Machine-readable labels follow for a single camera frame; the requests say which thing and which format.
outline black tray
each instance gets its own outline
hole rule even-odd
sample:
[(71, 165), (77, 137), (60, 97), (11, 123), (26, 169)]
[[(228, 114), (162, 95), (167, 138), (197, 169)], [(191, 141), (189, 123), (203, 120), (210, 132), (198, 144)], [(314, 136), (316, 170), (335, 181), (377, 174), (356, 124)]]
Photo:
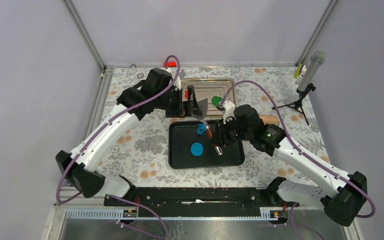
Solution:
[[(209, 120), (207, 122), (214, 132), (218, 120)], [(223, 155), (219, 156), (214, 150), (207, 133), (197, 134), (198, 124), (200, 123), (200, 121), (177, 121), (170, 124), (168, 129), (168, 163), (172, 168), (227, 167), (244, 163), (245, 154), (241, 141), (223, 147)], [(202, 144), (204, 148), (202, 155), (192, 155), (191, 145), (193, 143)]]

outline gray wall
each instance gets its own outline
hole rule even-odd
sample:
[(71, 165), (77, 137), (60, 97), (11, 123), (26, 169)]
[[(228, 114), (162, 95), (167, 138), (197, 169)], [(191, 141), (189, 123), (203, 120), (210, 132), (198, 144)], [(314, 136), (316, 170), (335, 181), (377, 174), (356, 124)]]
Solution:
[(0, 240), (37, 240), (99, 77), (62, 1), (0, 0)]
[(334, 164), (367, 176), (377, 214), (358, 223), (365, 240), (384, 239), (384, 1), (340, 1), (319, 48), (327, 59), (310, 98), (327, 152)]
[(295, 63), (329, 0), (73, 2), (108, 65), (208, 65)]

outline yellow object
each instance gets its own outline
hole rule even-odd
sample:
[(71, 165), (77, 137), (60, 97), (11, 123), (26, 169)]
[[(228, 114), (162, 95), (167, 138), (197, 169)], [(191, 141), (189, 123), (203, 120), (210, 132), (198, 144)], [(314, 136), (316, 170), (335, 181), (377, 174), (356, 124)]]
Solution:
[(302, 63), (299, 64), (298, 69), (295, 72), (295, 76), (293, 76), (294, 79), (298, 78), (298, 75), (300, 75), (301, 67), (303, 66)]

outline gray floor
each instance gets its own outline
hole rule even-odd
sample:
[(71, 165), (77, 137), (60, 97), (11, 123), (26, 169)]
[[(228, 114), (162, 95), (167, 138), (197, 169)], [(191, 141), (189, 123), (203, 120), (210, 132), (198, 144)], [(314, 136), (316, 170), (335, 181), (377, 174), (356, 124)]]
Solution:
[[(319, 231), (326, 240), (347, 239), (344, 228), (317, 210), (294, 210), (294, 222)], [(136, 220), (132, 226), (163, 236), (158, 220)], [(249, 220), (168, 220), (170, 240), (295, 240), (299, 239), (291, 226), (273, 227), (268, 221)], [(300, 228), (306, 240), (318, 240), (316, 234)], [(120, 228), (113, 220), (67, 219), (61, 240), (152, 240), (143, 233)]]

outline blue object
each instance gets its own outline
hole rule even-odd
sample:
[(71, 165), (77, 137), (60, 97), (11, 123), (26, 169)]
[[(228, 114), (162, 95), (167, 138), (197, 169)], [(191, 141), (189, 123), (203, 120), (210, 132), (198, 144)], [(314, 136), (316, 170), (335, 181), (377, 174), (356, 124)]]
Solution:
[(196, 133), (199, 135), (202, 135), (206, 131), (205, 125), (202, 123), (198, 123), (198, 130), (196, 130)]
[(195, 157), (201, 156), (204, 152), (204, 147), (201, 143), (195, 142), (194, 144), (192, 144), (192, 146), (190, 146), (190, 152)]

